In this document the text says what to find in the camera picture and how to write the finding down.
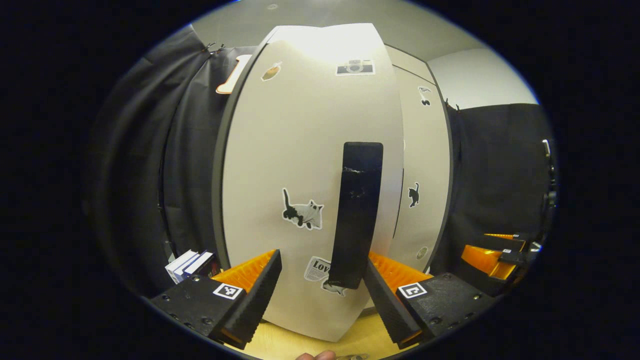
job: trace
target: stack of books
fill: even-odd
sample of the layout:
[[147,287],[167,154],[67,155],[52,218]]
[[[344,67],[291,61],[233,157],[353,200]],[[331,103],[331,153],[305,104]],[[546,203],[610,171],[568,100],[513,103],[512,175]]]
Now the stack of books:
[[212,277],[220,272],[215,253],[206,250],[201,254],[189,250],[164,268],[176,284],[196,274]]

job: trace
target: ceiling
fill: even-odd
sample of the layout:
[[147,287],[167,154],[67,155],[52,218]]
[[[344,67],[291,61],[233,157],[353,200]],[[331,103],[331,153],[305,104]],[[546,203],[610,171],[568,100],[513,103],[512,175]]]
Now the ceiling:
[[242,0],[213,10],[193,27],[205,44],[235,47],[258,45],[277,25],[359,22],[373,23],[384,43],[422,61],[488,47],[436,13],[402,0]]

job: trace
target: white wall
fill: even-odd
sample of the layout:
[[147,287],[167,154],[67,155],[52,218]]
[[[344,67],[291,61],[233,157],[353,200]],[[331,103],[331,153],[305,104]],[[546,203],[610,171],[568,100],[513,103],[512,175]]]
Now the white wall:
[[490,49],[458,51],[427,61],[442,97],[461,109],[500,104],[537,104],[528,84]]

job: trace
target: book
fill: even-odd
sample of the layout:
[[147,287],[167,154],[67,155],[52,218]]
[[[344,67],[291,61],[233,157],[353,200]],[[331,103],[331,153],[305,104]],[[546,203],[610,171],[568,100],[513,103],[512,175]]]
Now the book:
[[171,279],[176,284],[178,283],[178,278],[175,276],[174,272],[178,270],[178,268],[182,266],[187,260],[191,259],[194,255],[197,255],[197,254],[198,254],[197,252],[189,250],[184,254],[180,255],[177,259],[173,260],[169,265],[164,267],[166,271],[169,273],[169,276],[171,277]]
[[211,262],[214,261],[215,256],[212,252],[204,251],[202,255],[192,262],[186,269],[184,269],[183,277],[189,279],[194,274],[208,276],[211,270]]
[[176,269],[176,271],[173,272],[173,274],[175,275],[175,278],[176,278],[176,280],[178,280],[178,282],[181,282],[181,281],[184,280],[184,269],[189,267],[189,265],[191,265],[199,257],[200,257],[200,255],[198,253],[196,253],[194,256],[192,256],[187,261],[185,261],[184,264],[182,264],[178,269]]

